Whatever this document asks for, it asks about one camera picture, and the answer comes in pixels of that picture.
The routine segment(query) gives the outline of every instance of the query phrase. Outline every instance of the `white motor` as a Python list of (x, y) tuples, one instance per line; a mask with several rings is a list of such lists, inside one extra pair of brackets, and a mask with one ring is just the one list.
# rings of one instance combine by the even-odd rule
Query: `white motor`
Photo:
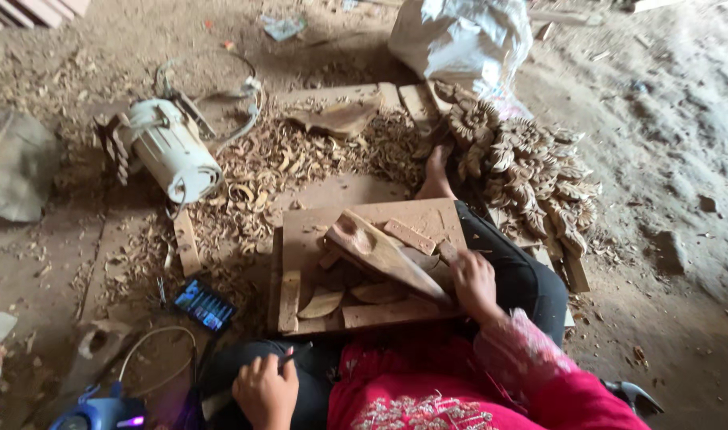
[(129, 171), (143, 164), (168, 198), (181, 204), (195, 202), (219, 186), (223, 171), (200, 139), (197, 119), (191, 116), (198, 113), (185, 96), (173, 102), (150, 99), (135, 103), (128, 115), (119, 113), (109, 124), (98, 125), (120, 182), (127, 185)]

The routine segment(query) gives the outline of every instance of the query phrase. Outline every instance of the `phone screen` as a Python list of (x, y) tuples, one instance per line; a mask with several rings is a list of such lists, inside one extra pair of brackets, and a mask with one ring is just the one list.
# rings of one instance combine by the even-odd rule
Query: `phone screen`
[(205, 327), (215, 331), (224, 327), (235, 312), (231, 304), (216, 296), (197, 279), (186, 285), (184, 291), (175, 299), (175, 304)]

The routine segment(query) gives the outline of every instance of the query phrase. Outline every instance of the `bare foot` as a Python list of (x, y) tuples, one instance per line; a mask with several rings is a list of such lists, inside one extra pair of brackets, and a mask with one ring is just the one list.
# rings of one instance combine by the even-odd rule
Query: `bare foot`
[(457, 200), (446, 179), (446, 160), (452, 151), (452, 145), (436, 145), (431, 156), (425, 162), (425, 182), (417, 191), (415, 200), (438, 199), (448, 197)]

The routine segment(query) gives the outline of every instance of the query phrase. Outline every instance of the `hand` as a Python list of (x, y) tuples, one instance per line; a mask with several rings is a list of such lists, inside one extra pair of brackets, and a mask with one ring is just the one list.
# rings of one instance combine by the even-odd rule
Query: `hand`
[(478, 325), (501, 321), (507, 314), (497, 305), (497, 284), (494, 268), (478, 252), (458, 251), (452, 262), (454, 290), (457, 298)]
[(279, 357), (256, 357), (239, 369), (231, 394), (254, 430), (289, 430), (297, 402), (297, 372), (294, 360), (278, 372)]

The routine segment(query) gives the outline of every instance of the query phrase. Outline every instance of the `black pants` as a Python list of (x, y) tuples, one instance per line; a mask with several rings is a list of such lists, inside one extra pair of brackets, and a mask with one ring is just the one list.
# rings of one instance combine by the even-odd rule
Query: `black pants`
[[(491, 223), (475, 215), (464, 202), (456, 201), (455, 205), (467, 247), (491, 251), (484, 256), (494, 266), (499, 305), (508, 312), (522, 308), (534, 324), (560, 347), (568, 302), (563, 281)], [(265, 357), (270, 353), (281, 357), (289, 347), (297, 349), (301, 345), (260, 340), (225, 348), (213, 357), (200, 380), (204, 398), (230, 389), (239, 368), (250, 364), (255, 357)], [(300, 392), (292, 415), (293, 430), (326, 427), (327, 404), (333, 386), (330, 373), (340, 361), (341, 349), (340, 345), (314, 342), (308, 353), (295, 360)], [(225, 406), (210, 422), (213, 428), (223, 430), (250, 428), (235, 402)]]

